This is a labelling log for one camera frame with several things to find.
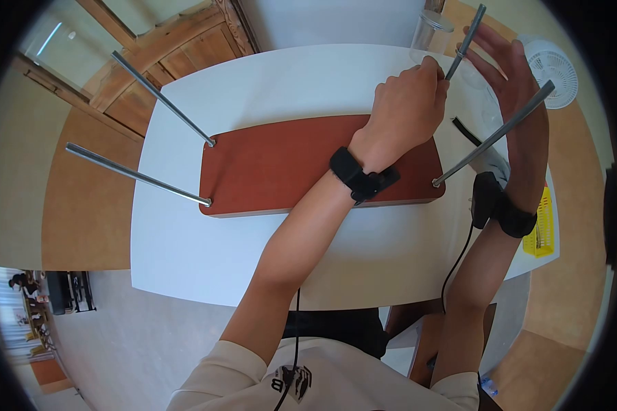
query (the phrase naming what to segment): metal rod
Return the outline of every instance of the metal rod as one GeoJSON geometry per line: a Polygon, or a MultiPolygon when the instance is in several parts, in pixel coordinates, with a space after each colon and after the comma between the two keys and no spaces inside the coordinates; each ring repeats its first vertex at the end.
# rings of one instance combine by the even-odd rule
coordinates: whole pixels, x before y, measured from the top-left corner
{"type": "Polygon", "coordinates": [[[163,183],[160,180],[148,177],[147,175],[136,172],[135,170],[131,170],[128,167],[122,166],[121,164],[118,164],[112,160],[106,159],[105,157],[100,156],[95,152],[91,152],[85,148],[82,148],[77,144],[67,143],[66,151],[71,152],[78,157],[82,157],[85,160],[89,160],[94,164],[98,164],[101,167],[105,167],[108,170],[112,170],[123,176],[136,179],[139,182],[156,186],[157,188],[161,188],[163,190],[169,191],[170,193],[180,195],[181,197],[185,197],[186,199],[196,201],[197,203],[203,204],[206,207],[210,207],[210,205],[213,203],[213,201],[210,199],[203,199],[198,195],[188,193],[187,191],[183,191],[180,188],[176,188],[167,183],[163,183]]]}
{"type": "Polygon", "coordinates": [[[544,99],[546,99],[546,97],[553,92],[554,89],[555,86],[553,85],[553,82],[551,80],[547,81],[546,84],[544,84],[542,88],[534,96],[532,96],[525,106],[517,111],[511,119],[507,120],[507,123],[503,124],[498,130],[495,131],[494,134],[483,141],[482,144],[480,144],[475,150],[471,151],[469,155],[464,157],[460,162],[452,167],[452,169],[446,171],[443,176],[433,179],[432,185],[439,187],[448,177],[458,172],[462,167],[466,166],[469,162],[482,154],[482,152],[491,147],[492,144],[507,134],[521,120],[525,119],[534,109],[536,109],[544,101],[544,99]]]}
{"type": "Polygon", "coordinates": [[[215,145],[215,141],[213,139],[211,139],[210,137],[208,137],[202,130],[201,128],[197,127],[196,124],[194,124],[192,122],[192,120],[189,119],[189,117],[187,117],[186,115],[183,114],[183,112],[181,110],[179,110],[175,105],[173,105],[173,103],[171,101],[169,101],[169,99],[167,97],[165,97],[164,94],[160,93],[158,91],[157,88],[155,88],[155,86],[153,86],[150,81],[148,81],[147,78],[145,78],[144,76],[142,76],[137,70],[135,70],[134,67],[132,67],[130,65],[130,63],[128,61],[126,61],[123,56],[121,54],[119,54],[116,51],[112,52],[112,57],[114,57],[114,59],[121,64],[121,67],[123,67],[127,72],[130,73],[130,75],[132,77],[134,77],[137,81],[140,82],[140,84],[142,86],[144,86],[144,88],[146,88],[151,94],[155,95],[155,97],[160,100],[163,104],[165,104],[171,111],[173,111],[173,113],[177,116],[180,117],[181,120],[183,120],[191,129],[193,129],[195,132],[197,132],[197,134],[199,136],[201,136],[201,138],[203,138],[206,143],[208,144],[208,146],[212,147],[215,145]]]}
{"type": "Polygon", "coordinates": [[[473,18],[471,25],[469,26],[469,33],[466,35],[466,37],[464,37],[464,40],[462,41],[462,45],[460,46],[460,48],[457,49],[457,55],[455,56],[454,61],[452,61],[452,65],[450,66],[450,69],[448,70],[448,74],[445,75],[446,80],[450,80],[452,78],[452,75],[455,74],[455,70],[457,70],[459,63],[462,61],[464,56],[467,55],[467,51],[469,50],[469,45],[471,44],[471,41],[473,40],[473,36],[475,36],[475,32],[477,32],[477,27],[480,25],[480,22],[482,21],[482,16],[484,16],[484,12],[486,10],[487,10],[487,6],[485,6],[484,4],[480,4],[477,7],[477,13],[475,14],[475,17],[473,18]]]}

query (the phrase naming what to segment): white t-shirt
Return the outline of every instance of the white t-shirt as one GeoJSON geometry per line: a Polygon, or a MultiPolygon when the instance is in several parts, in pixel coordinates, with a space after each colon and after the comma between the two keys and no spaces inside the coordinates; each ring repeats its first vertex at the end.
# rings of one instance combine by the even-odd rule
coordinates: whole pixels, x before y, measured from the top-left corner
{"type": "MultiPolygon", "coordinates": [[[[250,350],[218,341],[173,392],[167,411],[270,410],[293,369],[295,339],[281,340],[270,366],[250,350]]],[[[340,341],[302,337],[297,371],[280,410],[477,410],[477,374],[451,375],[427,389],[340,341]]]]}

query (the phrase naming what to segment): black wrist strap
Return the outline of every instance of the black wrist strap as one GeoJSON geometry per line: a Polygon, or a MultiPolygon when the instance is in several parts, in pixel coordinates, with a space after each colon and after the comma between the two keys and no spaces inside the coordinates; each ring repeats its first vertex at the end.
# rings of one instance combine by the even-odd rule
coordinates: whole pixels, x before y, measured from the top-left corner
{"type": "Polygon", "coordinates": [[[514,238],[523,238],[532,232],[537,223],[537,213],[530,214],[519,210],[505,192],[497,201],[492,218],[498,221],[505,234],[514,238]]]}
{"type": "Polygon", "coordinates": [[[488,219],[493,218],[504,233],[514,238],[530,234],[537,222],[537,214],[516,208],[490,171],[475,177],[471,215],[475,228],[483,229],[488,219]]]}
{"type": "Polygon", "coordinates": [[[364,174],[361,165],[346,147],[336,150],[329,160],[329,167],[352,190],[352,199],[357,203],[373,199],[377,193],[400,179],[400,173],[393,166],[379,174],[364,174]]]}

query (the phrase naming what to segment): black cable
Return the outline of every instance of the black cable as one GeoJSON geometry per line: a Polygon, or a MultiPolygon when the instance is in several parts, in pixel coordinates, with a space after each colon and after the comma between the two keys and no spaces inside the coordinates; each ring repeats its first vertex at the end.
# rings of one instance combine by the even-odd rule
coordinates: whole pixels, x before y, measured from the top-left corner
{"type": "Polygon", "coordinates": [[[297,318],[299,317],[299,291],[300,290],[301,288],[297,289],[297,307],[295,309],[295,360],[293,361],[293,373],[290,374],[288,379],[286,378],[283,379],[283,383],[286,384],[286,389],[283,391],[283,394],[281,394],[281,399],[277,403],[276,407],[274,407],[274,411],[279,411],[281,404],[283,404],[283,400],[286,399],[286,395],[288,395],[288,391],[290,390],[290,386],[292,385],[293,380],[295,379],[295,372],[297,370],[297,355],[299,354],[299,327],[298,327],[299,323],[297,322],[297,318]]]}
{"type": "Polygon", "coordinates": [[[452,268],[450,269],[450,273],[448,273],[448,275],[446,276],[444,280],[444,285],[441,286],[441,308],[444,311],[444,314],[445,314],[445,300],[444,300],[445,285],[447,284],[448,279],[452,275],[452,272],[454,272],[455,267],[457,267],[457,265],[459,264],[459,261],[462,259],[462,257],[464,256],[464,253],[469,247],[469,241],[471,241],[471,234],[473,234],[473,221],[471,221],[471,228],[469,229],[469,236],[467,237],[467,243],[464,244],[464,248],[462,249],[462,252],[459,254],[459,257],[457,257],[457,261],[455,261],[455,265],[452,266],[452,268]]]}

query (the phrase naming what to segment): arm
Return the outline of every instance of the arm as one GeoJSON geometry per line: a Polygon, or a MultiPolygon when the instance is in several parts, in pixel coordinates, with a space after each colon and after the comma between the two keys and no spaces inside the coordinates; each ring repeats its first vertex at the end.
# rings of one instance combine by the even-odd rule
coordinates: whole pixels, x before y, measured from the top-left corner
{"type": "MultiPolygon", "coordinates": [[[[365,173],[386,169],[432,136],[444,117],[448,82],[443,78],[436,61],[426,57],[421,66],[377,86],[370,120],[348,147],[365,173]]],[[[221,340],[241,345],[270,364],[295,292],[354,205],[350,193],[326,170],[304,195],[265,246],[221,340]]]]}
{"type": "MultiPolygon", "coordinates": [[[[474,41],[498,62],[507,79],[474,51],[467,58],[498,96],[507,120],[534,95],[538,86],[523,46],[509,43],[481,24],[474,41]]],[[[510,179],[505,191],[512,203],[535,213],[542,197],[548,160],[549,122],[541,105],[507,134],[510,179]]],[[[484,312],[501,286],[521,239],[505,234],[490,220],[471,246],[446,294],[447,309],[432,385],[462,372],[477,372],[482,358],[484,312]]]]}

